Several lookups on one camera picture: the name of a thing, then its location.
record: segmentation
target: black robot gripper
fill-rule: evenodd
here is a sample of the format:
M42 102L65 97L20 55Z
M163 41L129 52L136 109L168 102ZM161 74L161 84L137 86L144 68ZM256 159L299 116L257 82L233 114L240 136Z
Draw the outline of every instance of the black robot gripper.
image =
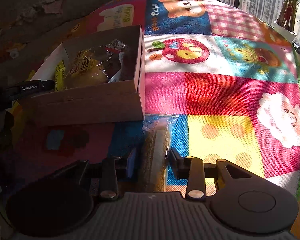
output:
M180 192L119 194L118 180L131 170L130 156L102 163L77 161L34 182L7 202L17 231L33 237L68 239L295 239L289 230L298 202L287 190L234 163L168 154L176 179L188 179ZM89 195L92 178L98 196ZM205 178L217 192L206 195Z

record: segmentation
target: bag of brown grains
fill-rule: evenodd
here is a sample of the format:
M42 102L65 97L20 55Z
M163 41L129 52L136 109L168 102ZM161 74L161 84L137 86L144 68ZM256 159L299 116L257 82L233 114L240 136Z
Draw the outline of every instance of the bag of brown grains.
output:
M177 115L145 114L143 130L146 139L138 177L141 192L165 191L167 185L167 153L170 150L172 126Z

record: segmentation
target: white cloud print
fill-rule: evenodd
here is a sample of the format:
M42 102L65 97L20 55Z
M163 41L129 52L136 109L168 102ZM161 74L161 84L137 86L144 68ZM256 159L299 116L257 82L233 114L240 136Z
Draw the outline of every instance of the white cloud print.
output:
M282 93L263 93L257 110L259 121L286 148L300 147L300 108Z

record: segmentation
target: colorful mat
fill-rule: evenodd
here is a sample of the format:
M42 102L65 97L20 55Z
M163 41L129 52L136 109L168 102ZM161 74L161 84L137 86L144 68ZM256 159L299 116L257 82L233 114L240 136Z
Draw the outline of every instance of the colorful mat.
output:
M215 0L113 0L56 46L130 25L142 25L145 34L146 112L179 115L172 146L208 163L230 160L298 197L300 73L291 44L256 17ZM23 184L77 159L122 155L142 140L142 122L43 129L28 123L5 161ZM169 169L168 190L185 185ZM214 193L212 180L207 192Z

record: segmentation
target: cardboard box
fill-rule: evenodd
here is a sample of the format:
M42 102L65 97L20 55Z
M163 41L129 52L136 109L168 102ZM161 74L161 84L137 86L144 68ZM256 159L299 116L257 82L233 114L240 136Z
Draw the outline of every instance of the cardboard box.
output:
M133 79L96 86L45 92L20 100L38 126L137 121L144 117L145 53L140 25L97 32L61 43L42 64L31 80L54 80L60 60L72 62L81 49L109 44L113 39L131 49Z

